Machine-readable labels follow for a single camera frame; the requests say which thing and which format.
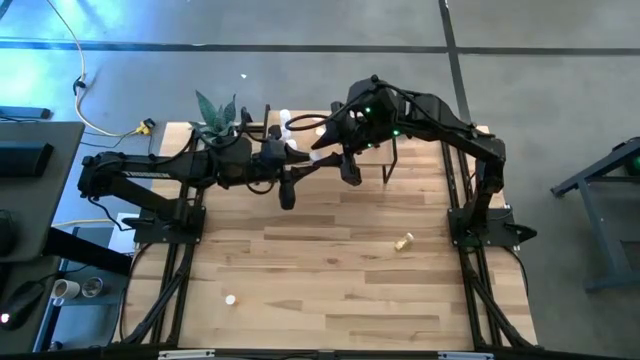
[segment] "black metal frame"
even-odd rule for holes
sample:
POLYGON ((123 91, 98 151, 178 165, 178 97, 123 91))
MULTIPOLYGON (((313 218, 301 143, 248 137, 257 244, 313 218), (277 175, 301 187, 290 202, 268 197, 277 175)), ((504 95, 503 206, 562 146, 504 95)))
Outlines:
POLYGON ((578 189, 589 216, 589 222, 596 241, 607 260, 607 275, 585 283, 585 291, 595 292, 607 288, 616 288, 640 284, 640 271, 633 271, 626 257, 621 239, 612 239, 605 231, 605 219, 595 206, 590 184, 595 182, 637 183, 640 177, 605 176, 623 166, 629 159, 640 156, 640 139, 634 138, 617 146, 604 158, 563 181, 551 189, 555 197, 563 197, 567 192, 578 189))
POLYGON ((396 147, 396 138, 395 138, 395 136, 393 138, 391 138, 391 146, 393 148, 393 162, 391 163, 391 167, 389 167, 389 172, 387 172, 386 165, 382 165, 382 182, 385 185, 389 182, 389 178, 391 178, 391 174, 393 173, 393 169, 395 169, 396 163, 398 162, 398 149, 396 147))

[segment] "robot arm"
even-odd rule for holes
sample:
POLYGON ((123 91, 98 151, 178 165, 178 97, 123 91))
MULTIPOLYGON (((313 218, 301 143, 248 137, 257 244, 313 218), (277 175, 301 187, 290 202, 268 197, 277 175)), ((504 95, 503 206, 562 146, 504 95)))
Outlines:
POLYGON ((116 152, 87 156, 82 161, 84 168, 78 189, 82 197, 92 202, 102 196, 112 195, 140 206, 154 214, 152 221, 161 221, 176 230, 192 226, 193 209, 187 199, 167 199, 131 179, 175 180, 196 189, 214 184, 225 189, 238 185, 247 185, 252 189, 250 184, 268 182, 273 186, 279 181, 281 206, 286 210, 292 209, 295 204, 294 184, 317 167, 287 170, 285 165, 309 161, 309 155, 293 150, 281 141, 279 130, 278 127, 270 129, 269 136, 260 139, 260 152, 254 154, 251 153, 248 139, 230 136, 223 139, 218 147, 206 146, 204 150, 186 151, 185 146, 172 157, 116 152))
MULTIPOLYGON (((441 140, 476 158, 476 190, 465 204, 460 222, 465 230, 486 232, 489 203, 504 185, 504 142, 459 120, 437 96, 399 89, 375 75, 356 82, 349 89, 347 104, 333 103, 332 111, 319 123, 326 126, 326 132, 311 148, 340 144, 343 153, 334 153, 314 165, 339 167, 345 182, 359 185, 362 179, 354 155, 399 134, 441 140)), ((295 121, 286 127, 291 131, 307 129, 293 127, 295 121)))

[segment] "cable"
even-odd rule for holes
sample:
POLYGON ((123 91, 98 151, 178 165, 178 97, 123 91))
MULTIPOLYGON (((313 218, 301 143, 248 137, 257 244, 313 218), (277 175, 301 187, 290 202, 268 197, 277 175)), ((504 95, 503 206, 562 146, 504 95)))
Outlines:
POLYGON ((311 130, 311 129, 315 129, 317 127, 320 127, 322 125, 325 125, 326 123, 329 122, 329 118, 331 116, 327 116, 327 115, 320 115, 320 114, 303 114, 303 115, 299 115, 294 117, 293 119, 287 121, 284 124, 285 129, 289 130, 289 131, 304 131, 304 130, 311 130), (309 125, 303 125, 303 126, 299 126, 299 127, 295 127, 292 128, 291 124, 295 123, 296 121, 300 121, 303 119, 315 119, 315 118, 321 118, 323 120, 315 122, 313 124, 309 124, 309 125))
POLYGON ((473 193, 473 185, 471 185, 471 180, 476 176, 476 172, 474 171, 471 176, 469 176, 469 182, 467 183, 469 186, 469 193, 473 193))
POLYGON ((105 222, 110 223, 111 219, 72 220, 72 221, 67 221, 63 223, 53 224, 51 225, 51 227, 65 227, 65 226, 71 226, 76 224, 96 224, 96 223, 105 223, 105 222))
POLYGON ((104 211, 105 215, 107 215, 107 217, 109 218, 109 220, 111 220, 111 222, 113 222, 113 223, 118 227, 118 230, 120 230, 120 231, 131 231, 131 230, 135 230, 134 228, 123 229, 123 228, 122 228, 122 225, 120 225, 120 223, 119 223, 119 222, 117 222, 113 217, 111 217, 111 214, 109 214, 109 210, 107 210, 107 208, 106 208, 106 207, 104 207, 102 204, 98 204, 97 202, 95 202, 94 200, 92 200, 90 197, 88 197, 88 198, 87 198, 87 200, 89 200, 89 202, 90 202, 90 203, 92 203, 93 205, 95 205, 95 206, 97 206, 97 207, 101 208, 101 209, 104 211))
MULTIPOLYGON (((261 162, 258 162, 258 164, 262 165, 262 167, 264 167, 267 170, 271 170, 268 167, 266 167, 264 164, 262 164, 261 162)), ((275 179, 276 179, 276 174, 275 172, 271 174, 271 181, 269 181, 270 185, 269 188, 267 190, 256 190, 253 187, 251 187, 251 183, 249 182, 249 178, 247 177, 247 168, 249 166, 249 163, 247 163, 245 165, 244 168, 244 183, 245 185, 247 185, 247 189, 249 189, 249 191, 251 191, 252 193, 256 194, 256 195, 266 195, 268 194, 273 187, 275 186, 275 179)))
POLYGON ((508 246, 503 246, 502 248, 505 249, 509 254, 511 254, 516 259, 516 261, 518 261, 518 264, 520 264, 522 280, 524 281, 524 291, 527 294, 527 297, 529 297, 529 278, 527 277, 527 269, 525 269, 524 263, 522 262, 518 254, 516 254, 516 252, 511 248, 509 248, 508 246))
POLYGON ((82 141, 80 141, 80 144, 86 145, 86 146, 91 146, 91 147, 104 148, 104 149, 113 149, 113 148, 118 147, 118 145, 120 145, 122 140, 126 139, 127 137, 129 137, 129 136, 131 136, 133 134, 135 134, 135 132, 130 132, 129 134, 120 137, 120 139, 113 145, 97 145, 97 144, 91 144, 91 143, 86 143, 86 142, 82 142, 82 141))
POLYGON ((49 4, 51 9, 53 9, 53 11, 56 13, 56 15, 58 15, 60 20, 62 20, 62 23, 67 28, 67 30, 69 30, 69 33, 73 37, 73 41, 76 43, 76 47, 78 48, 78 52, 80 53, 80 63, 81 63, 81 66, 82 66, 82 68, 81 68, 82 70, 80 72, 80 76, 78 76, 78 79, 76 79, 76 81, 73 83, 73 91, 75 93, 75 98, 76 98, 75 99, 76 114, 78 114, 78 117, 80 118, 80 120, 82 120, 83 123, 85 123, 85 125, 87 125, 88 127, 94 129, 95 131, 97 131, 97 132, 99 132, 101 134, 104 134, 106 136, 112 136, 112 137, 125 136, 126 134, 114 134, 114 133, 108 132, 106 130, 103 130, 103 129, 97 127, 96 125, 93 125, 89 120, 87 120, 86 117, 84 117, 84 115, 82 115, 82 112, 80 111, 80 105, 82 103, 82 97, 80 96, 80 91, 78 91, 77 88, 86 88, 87 87, 85 85, 85 83, 84 83, 85 76, 86 76, 86 61, 85 61, 85 58, 84 58, 84 52, 82 51, 82 46, 80 46, 80 41, 78 41, 78 38, 76 37, 76 34, 73 32, 73 30, 71 29, 71 26, 69 26, 69 24, 64 19, 64 17, 62 17, 62 15, 58 11, 58 9, 53 5, 51 0, 45 0, 45 1, 49 4))
POLYGON ((140 248, 140 251, 138 251, 138 255, 133 258, 133 261, 131 262, 131 270, 129 271, 129 277, 127 278, 127 284, 124 286, 124 289, 122 289, 122 301, 120 304, 120 324, 118 327, 118 332, 120 334, 120 341, 122 341, 125 338, 122 323, 124 323, 124 308, 127 306, 127 290, 129 289, 129 284, 131 284, 131 278, 133 277, 133 272, 136 268, 136 264, 138 263, 138 260, 142 257, 144 252, 147 251, 147 249, 150 246, 151 246, 151 243, 144 244, 140 248))
POLYGON ((152 146, 153 146, 153 131, 149 133, 149 144, 147 145, 147 155, 151 155, 152 146))

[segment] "gray floor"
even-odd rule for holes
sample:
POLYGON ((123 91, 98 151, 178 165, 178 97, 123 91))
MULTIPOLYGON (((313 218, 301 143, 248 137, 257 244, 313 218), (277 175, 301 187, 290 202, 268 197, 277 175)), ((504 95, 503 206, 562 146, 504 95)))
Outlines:
MULTIPOLYGON (((55 1, 78 37, 91 41, 443 46, 436 0, 55 1)), ((449 0, 457 44, 468 47, 640 47, 635 0, 449 0)), ((14 0, 0 40, 69 39, 41 0, 14 0)), ((456 108, 446 54, 101 52, 86 53, 93 81, 84 113, 112 131, 140 120, 199 118, 198 89, 214 102, 238 93, 259 117, 265 103, 326 109, 355 80, 377 73, 398 86, 438 94, 456 108)), ((76 120, 75 51, 0 50, 0 104, 41 105, 76 120)), ((640 289, 588 295, 602 271, 577 194, 549 188, 638 135, 640 57, 461 56, 472 119, 507 143, 506 196, 518 222, 539 231, 523 246, 541 345, 640 357, 640 289)), ((109 139, 85 136, 85 141, 109 139)), ((146 138, 118 149, 144 153, 146 138)), ((154 148, 158 148, 156 139, 154 148)), ((81 156, 95 153, 82 147, 81 156)), ((103 217, 78 198, 76 164, 56 221, 103 217)), ((113 212, 131 211, 106 202, 113 212)))

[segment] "gray metal stand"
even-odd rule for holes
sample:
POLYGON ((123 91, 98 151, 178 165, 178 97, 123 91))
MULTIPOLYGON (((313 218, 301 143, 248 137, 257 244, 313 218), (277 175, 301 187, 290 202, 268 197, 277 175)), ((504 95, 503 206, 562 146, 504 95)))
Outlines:
MULTIPOLYGON (((580 190, 593 233, 601 251, 606 255, 607 275, 586 282, 585 290, 588 292, 627 285, 640 285, 640 271, 632 269, 623 247, 625 242, 637 242, 638 239, 634 238, 637 233, 623 233, 622 236, 611 236, 610 232, 612 230, 619 231, 622 226, 612 223, 617 219, 605 218, 601 211, 602 209, 596 206, 594 188, 591 186, 592 184, 605 182, 609 184, 640 182, 640 177, 638 176, 604 176, 622 166, 627 160, 637 156, 640 156, 640 139, 632 139, 593 165, 551 189, 551 192, 556 197, 562 197, 573 189, 580 190)), ((640 188, 631 189, 631 191, 640 192, 640 188)), ((621 202, 628 197, 629 194, 624 193, 618 200, 621 202)))

